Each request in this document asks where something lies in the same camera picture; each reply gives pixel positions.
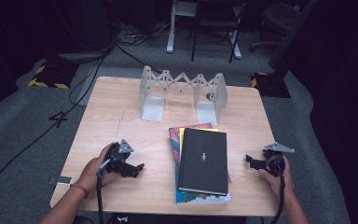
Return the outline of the person's dark clothing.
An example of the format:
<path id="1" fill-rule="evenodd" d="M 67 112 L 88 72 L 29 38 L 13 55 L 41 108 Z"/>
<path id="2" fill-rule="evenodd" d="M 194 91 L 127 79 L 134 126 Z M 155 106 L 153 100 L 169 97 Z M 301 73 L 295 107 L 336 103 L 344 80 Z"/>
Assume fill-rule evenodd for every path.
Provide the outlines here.
<path id="1" fill-rule="evenodd" d="M 246 217 L 114 213 L 103 224 L 246 224 Z"/>

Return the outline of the blue paperback book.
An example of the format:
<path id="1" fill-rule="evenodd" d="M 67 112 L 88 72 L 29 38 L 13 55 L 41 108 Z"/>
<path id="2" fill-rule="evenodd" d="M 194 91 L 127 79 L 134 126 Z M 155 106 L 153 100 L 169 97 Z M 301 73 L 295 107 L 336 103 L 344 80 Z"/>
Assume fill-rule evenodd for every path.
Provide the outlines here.
<path id="1" fill-rule="evenodd" d="M 228 203 L 231 201 L 230 194 L 226 196 L 203 194 L 197 192 L 189 192 L 179 190 L 179 172 L 180 162 L 175 163 L 175 190 L 176 190 L 176 203 L 177 204 L 209 204 L 209 203 Z"/>

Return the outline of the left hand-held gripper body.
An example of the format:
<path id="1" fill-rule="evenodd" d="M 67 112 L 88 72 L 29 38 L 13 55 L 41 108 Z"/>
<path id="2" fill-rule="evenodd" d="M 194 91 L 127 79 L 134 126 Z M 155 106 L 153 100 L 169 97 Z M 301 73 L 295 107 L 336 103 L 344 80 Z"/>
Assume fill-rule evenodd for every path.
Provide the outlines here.
<path id="1" fill-rule="evenodd" d="M 115 142 L 108 149 L 104 162 L 101 165 L 101 174 L 117 173 L 122 175 L 125 172 L 136 172 L 136 166 L 126 163 L 126 159 L 133 152 L 133 148 L 125 139 Z"/>

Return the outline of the person's left hand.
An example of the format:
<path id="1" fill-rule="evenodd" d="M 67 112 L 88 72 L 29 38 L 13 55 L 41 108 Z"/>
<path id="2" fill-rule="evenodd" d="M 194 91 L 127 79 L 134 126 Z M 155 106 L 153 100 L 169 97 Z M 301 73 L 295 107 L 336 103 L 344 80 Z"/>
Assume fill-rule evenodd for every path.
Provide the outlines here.
<path id="1" fill-rule="evenodd" d="M 96 158 L 91 159 L 85 168 L 83 169 L 80 177 L 76 181 L 76 184 L 91 192 L 97 185 L 97 172 L 104 162 L 105 155 L 111 144 L 107 145 Z"/>

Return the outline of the black slanted stand pole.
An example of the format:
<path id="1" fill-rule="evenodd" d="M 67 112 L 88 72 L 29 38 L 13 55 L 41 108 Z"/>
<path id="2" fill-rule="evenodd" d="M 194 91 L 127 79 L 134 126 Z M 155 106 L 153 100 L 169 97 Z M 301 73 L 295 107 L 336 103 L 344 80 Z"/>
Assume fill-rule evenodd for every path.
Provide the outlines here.
<path id="1" fill-rule="evenodd" d="M 300 32 L 318 0 L 309 0 L 296 19 L 294 26 L 277 47 L 268 64 L 274 66 L 273 78 L 283 79 L 296 60 Z"/>

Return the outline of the grey tape strip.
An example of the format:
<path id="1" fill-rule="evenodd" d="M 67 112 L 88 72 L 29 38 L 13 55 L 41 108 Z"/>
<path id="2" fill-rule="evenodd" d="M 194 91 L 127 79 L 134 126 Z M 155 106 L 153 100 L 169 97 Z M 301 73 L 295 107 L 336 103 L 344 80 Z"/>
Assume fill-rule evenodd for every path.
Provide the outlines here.
<path id="1" fill-rule="evenodd" d="M 71 182 L 72 182 L 72 178 L 68 176 L 51 177 L 48 180 L 48 183 L 54 186 L 58 184 L 69 185 Z"/>

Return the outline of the dark office chair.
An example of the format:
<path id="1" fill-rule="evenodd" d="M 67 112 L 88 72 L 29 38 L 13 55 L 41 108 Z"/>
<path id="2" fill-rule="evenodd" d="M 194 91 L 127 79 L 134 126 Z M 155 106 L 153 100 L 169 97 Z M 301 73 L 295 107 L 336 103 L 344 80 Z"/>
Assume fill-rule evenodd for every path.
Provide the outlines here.
<path id="1" fill-rule="evenodd" d="M 259 48 L 276 48 L 295 26 L 299 15 L 297 8 L 283 2 L 266 7 L 262 11 L 261 42 L 254 42 L 249 51 L 255 52 Z"/>

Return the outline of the black folding chair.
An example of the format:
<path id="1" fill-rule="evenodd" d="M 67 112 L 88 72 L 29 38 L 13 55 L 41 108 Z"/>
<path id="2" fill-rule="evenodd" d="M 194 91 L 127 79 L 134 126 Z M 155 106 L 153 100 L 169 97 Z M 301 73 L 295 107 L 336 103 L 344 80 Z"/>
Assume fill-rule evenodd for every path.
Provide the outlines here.
<path id="1" fill-rule="evenodd" d="M 191 34 L 193 36 L 191 61 L 194 61 L 196 46 L 202 44 L 198 40 L 199 30 L 225 32 L 230 46 L 229 62 L 235 55 L 240 28 L 241 15 L 247 0 L 198 0 Z"/>

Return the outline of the grey stand base plate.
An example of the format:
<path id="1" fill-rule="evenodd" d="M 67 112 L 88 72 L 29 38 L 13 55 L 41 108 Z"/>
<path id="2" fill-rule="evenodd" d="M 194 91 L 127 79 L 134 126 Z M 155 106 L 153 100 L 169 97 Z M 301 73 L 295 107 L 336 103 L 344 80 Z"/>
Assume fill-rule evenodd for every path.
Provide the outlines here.
<path id="1" fill-rule="evenodd" d="M 61 53 L 60 57 L 68 63 L 91 63 L 100 60 L 105 55 L 105 51 L 85 51 Z"/>

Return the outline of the dark equipment box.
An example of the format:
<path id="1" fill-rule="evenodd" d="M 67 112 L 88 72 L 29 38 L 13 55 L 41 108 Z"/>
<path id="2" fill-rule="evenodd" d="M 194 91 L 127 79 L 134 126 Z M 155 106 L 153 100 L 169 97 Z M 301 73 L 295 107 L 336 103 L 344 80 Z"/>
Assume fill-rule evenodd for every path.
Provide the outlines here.
<path id="1" fill-rule="evenodd" d="M 108 34 L 103 0 L 65 0 L 76 39 L 84 47 L 105 49 Z"/>

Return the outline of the white expandable bookend rack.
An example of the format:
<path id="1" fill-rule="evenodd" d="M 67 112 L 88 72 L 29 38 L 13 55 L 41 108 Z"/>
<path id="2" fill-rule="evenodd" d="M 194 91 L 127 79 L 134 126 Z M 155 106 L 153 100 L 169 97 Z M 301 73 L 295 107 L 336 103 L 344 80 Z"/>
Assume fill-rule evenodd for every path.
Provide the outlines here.
<path id="1" fill-rule="evenodd" d="M 227 106 L 228 93 L 224 75 L 218 73 L 207 80 L 203 74 L 194 78 L 185 73 L 173 77 L 169 70 L 154 74 L 150 66 L 144 67 L 139 86 L 139 100 L 143 120 L 162 121 L 164 105 L 169 95 L 189 93 L 198 123 L 217 125 L 220 113 Z"/>

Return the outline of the white desk frame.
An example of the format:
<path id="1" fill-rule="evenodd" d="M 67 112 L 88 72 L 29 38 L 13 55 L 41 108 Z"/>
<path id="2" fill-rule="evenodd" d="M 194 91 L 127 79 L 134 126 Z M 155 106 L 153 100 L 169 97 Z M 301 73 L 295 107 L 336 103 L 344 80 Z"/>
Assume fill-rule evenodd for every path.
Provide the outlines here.
<path id="1" fill-rule="evenodd" d="M 176 17 L 177 16 L 193 17 L 193 21 L 194 21 L 197 2 L 198 2 L 198 0 L 172 0 L 171 27 L 170 27 L 169 38 L 168 38 L 168 43 L 167 43 L 167 48 L 166 48 L 166 51 L 168 53 L 173 53 Z M 224 39 L 224 37 L 223 37 L 222 41 L 217 41 L 217 42 L 202 41 L 202 44 L 205 44 L 205 45 L 224 45 L 225 40 L 228 41 L 227 38 Z M 237 44 L 237 46 L 235 48 L 234 57 L 236 59 L 241 58 L 241 52 L 240 52 L 240 49 L 238 47 L 238 44 Z"/>

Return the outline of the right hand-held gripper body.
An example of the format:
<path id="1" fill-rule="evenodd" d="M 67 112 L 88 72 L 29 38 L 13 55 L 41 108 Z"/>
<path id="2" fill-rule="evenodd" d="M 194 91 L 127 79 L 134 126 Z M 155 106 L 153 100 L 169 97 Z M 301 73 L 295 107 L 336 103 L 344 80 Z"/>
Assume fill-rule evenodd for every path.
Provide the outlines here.
<path id="1" fill-rule="evenodd" d="M 283 152 L 294 153 L 295 150 L 278 142 L 265 145 L 265 148 L 263 149 L 267 171 L 274 176 L 281 175 L 284 170 L 285 163 L 282 155 Z"/>

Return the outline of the yellow paperback book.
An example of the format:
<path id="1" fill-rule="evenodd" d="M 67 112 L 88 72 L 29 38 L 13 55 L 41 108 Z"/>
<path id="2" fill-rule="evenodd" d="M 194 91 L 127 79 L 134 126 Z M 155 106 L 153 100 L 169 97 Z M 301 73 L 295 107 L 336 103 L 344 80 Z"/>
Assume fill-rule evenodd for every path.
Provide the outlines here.
<path id="1" fill-rule="evenodd" d="M 219 131 L 216 128 L 191 128 L 191 129 L 197 129 L 197 130 L 203 130 L 203 131 L 209 131 L 209 132 L 218 132 Z M 185 128 L 179 128 L 179 136 L 180 136 L 180 148 L 182 148 L 184 145 Z"/>

